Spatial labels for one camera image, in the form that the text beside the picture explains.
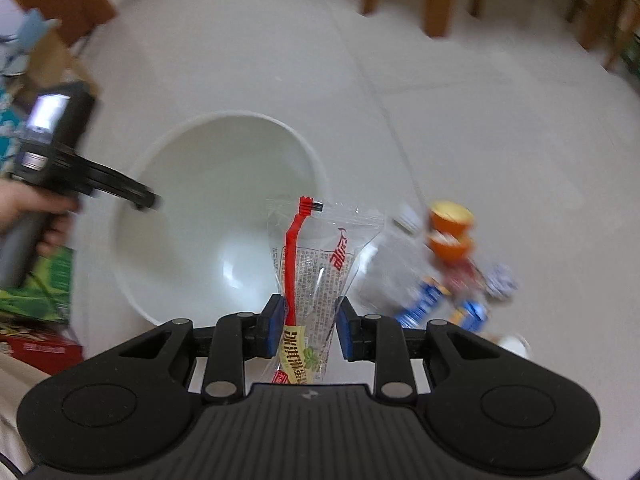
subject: hand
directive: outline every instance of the hand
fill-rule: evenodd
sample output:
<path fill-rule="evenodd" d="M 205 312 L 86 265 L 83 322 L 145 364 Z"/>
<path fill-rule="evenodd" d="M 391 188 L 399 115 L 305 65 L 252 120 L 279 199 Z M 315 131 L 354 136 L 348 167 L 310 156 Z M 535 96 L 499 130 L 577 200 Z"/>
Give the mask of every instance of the hand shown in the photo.
<path fill-rule="evenodd" d="M 38 254 L 51 256 L 66 242 L 72 226 L 70 211 L 78 210 L 78 200 L 58 195 L 15 180 L 0 182 L 0 235 L 4 234 L 20 215 L 27 211 L 53 213 L 56 217 L 38 243 Z"/>

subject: device screen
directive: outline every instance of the device screen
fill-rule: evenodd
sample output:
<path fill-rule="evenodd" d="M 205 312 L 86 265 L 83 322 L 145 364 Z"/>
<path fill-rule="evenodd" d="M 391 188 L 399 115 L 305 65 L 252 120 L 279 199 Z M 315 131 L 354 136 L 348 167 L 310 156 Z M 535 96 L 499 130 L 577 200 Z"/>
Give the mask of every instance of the device screen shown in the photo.
<path fill-rule="evenodd" d="M 65 112 L 69 96 L 62 94 L 41 95 L 33 105 L 27 120 L 25 137 L 29 140 L 49 144 L 58 121 Z"/>

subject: handheld device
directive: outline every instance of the handheld device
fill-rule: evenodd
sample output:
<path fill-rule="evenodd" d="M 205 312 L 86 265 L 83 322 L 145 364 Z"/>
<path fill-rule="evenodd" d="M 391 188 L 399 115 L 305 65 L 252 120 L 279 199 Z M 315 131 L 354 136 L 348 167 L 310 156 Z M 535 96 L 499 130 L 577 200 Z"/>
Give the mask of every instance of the handheld device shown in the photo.
<path fill-rule="evenodd" d="M 358 316 L 336 328 L 366 384 L 254 384 L 244 362 L 276 354 L 286 304 L 215 327 L 174 319 L 29 391 L 17 413 L 29 480 L 593 480 L 600 429 L 578 384 L 444 320 L 426 330 Z M 202 390 L 189 393 L 197 357 Z M 411 359 L 430 393 L 418 394 Z"/>
<path fill-rule="evenodd" d="M 129 200 L 139 209 L 153 207 L 158 197 L 147 187 L 76 153 L 95 102 L 84 82 L 41 92 L 20 135 L 13 177 L 59 194 L 91 195 L 98 189 Z M 48 213 L 28 212 L 7 231 L 0 246 L 1 289 L 24 283 L 51 219 Z"/>

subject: tiled floor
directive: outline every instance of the tiled floor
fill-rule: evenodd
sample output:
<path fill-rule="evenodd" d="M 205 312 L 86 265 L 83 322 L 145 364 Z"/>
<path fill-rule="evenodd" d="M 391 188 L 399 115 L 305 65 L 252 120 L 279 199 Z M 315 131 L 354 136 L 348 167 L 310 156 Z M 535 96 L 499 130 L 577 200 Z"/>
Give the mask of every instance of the tiled floor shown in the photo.
<path fill-rule="evenodd" d="M 248 109 L 304 135 L 334 199 L 392 212 L 446 197 L 478 218 L 480 250 L 521 288 L 493 321 L 602 410 L 588 465 L 640 466 L 640 96 L 561 19 L 568 0 L 460 0 L 448 40 L 421 33 L 420 0 L 139 0 L 88 50 L 104 107 L 84 154 L 127 170 L 187 118 Z M 147 325 L 106 259 L 115 200 L 79 225 L 74 323 L 90 353 Z M 330 364 L 332 381 L 370 367 Z"/>

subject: ribbed black surface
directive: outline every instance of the ribbed black surface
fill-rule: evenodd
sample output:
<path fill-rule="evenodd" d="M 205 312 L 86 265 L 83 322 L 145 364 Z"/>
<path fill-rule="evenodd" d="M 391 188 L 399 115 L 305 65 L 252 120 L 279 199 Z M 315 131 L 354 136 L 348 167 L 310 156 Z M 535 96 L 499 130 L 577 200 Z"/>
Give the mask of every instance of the ribbed black surface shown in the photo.
<path fill-rule="evenodd" d="M 211 406 L 184 441 L 130 471 L 79 475 L 46 466 L 29 480 L 509 480 L 457 462 L 412 410 L 373 401 L 363 385 L 254 386 L 246 400 Z M 540 477 L 588 480 L 580 470 Z"/>

